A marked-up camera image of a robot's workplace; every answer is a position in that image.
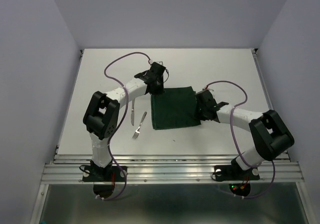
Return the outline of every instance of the white wall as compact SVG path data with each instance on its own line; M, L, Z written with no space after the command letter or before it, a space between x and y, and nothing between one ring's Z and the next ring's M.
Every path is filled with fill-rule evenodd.
M287 0L258 51L272 103L295 138L320 220L320 0Z
M55 0L82 48L257 48L286 0Z
M0 222L28 223L79 64L54 0L0 0Z

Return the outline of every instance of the screw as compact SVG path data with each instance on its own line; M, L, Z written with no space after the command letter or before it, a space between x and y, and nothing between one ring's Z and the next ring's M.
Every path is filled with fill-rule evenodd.
M252 169L252 174L255 175L255 176L259 175L258 169L256 169L256 168Z
M122 178L124 178L124 175L123 175L122 171L120 171L120 176L121 176Z

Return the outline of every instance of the red wire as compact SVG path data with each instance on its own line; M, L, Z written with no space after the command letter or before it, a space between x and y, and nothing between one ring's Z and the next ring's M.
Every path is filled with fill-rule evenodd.
M245 188L245 186L248 185L248 182L249 182L249 176L247 176L246 183L244 184L243 188Z
M247 180L247 176L244 178L243 182L241 183L241 186L244 184L246 180Z
M112 185L116 185L115 183L116 183L116 178L115 178L115 175L116 173L112 173L112 178L111 178L111 182L112 182Z

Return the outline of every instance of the black mounting bracket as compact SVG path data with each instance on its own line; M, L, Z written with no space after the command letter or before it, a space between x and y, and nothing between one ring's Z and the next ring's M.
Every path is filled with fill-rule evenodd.
M84 175L82 177L83 182L111 182L113 174L115 174L115 182L125 181L123 173L117 166L113 166L112 164L110 164L105 168L102 168L97 167L92 161L90 163L90 165L83 166L84 171L90 173L86 174L84 172ZM121 166L121 168L127 173L128 168L126 166Z
M274 160L295 143L290 131L274 110L268 110L261 118L252 120L249 128L257 153L268 161Z
M248 170L239 170L234 165L216 165L214 166L214 173L212 179L215 181L226 181L226 180L244 180L249 177L249 180L260 180L257 169L250 168Z
M106 112L102 113L100 109L104 108ZM96 91L83 117L86 130L93 132L99 140L110 137L117 127L119 109L120 104L117 100L112 100L106 94Z

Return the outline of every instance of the black clamp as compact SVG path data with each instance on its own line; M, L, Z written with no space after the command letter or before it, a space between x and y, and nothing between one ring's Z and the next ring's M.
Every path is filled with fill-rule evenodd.
M196 93L196 116L200 120L213 120L219 122L217 111L222 106L228 105L227 102L220 102L217 104L209 90L202 90Z
M127 166L121 165L121 168L127 172ZM112 161L106 167L99 167L91 160L90 165L80 166L82 172L87 173L88 175L83 176L83 182L108 182L112 181L112 174L115 174L114 180L116 182L124 182L125 178L123 173L115 165L112 165Z
M212 179L215 181L244 180L260 180L259 172L256 168L242 170L236 160L231 161L231 165L215 165Z
M164 92L164 72L165 66L153 62L149 70L136 74L134 77L141 79L147 85L146 94L162 94Z

